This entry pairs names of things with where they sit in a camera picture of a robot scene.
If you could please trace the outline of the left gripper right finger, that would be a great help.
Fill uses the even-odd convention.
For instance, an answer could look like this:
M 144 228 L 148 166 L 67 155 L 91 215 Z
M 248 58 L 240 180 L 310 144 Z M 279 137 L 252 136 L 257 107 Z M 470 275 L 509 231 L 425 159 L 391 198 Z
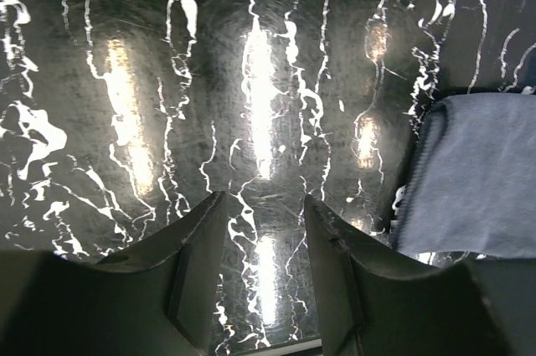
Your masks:
M 326 355 L 517 355 L 482 264 L 423 264 L 308 194 L 307 247 Z

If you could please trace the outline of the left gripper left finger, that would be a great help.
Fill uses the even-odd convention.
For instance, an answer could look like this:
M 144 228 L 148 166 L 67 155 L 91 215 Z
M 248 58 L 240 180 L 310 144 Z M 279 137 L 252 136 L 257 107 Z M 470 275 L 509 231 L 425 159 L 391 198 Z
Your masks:
M 205 355 L 226 218 L 226 195 L 215 192 L 95 264 L 4 251 L 2 354 Z

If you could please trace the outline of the dark blue towel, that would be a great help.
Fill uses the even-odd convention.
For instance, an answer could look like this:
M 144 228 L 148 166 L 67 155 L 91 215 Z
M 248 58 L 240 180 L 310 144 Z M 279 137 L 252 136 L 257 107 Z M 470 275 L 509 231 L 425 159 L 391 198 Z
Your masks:
M 535 97 L 447 96 L 420 129 L 391 245 L 535 257 Z

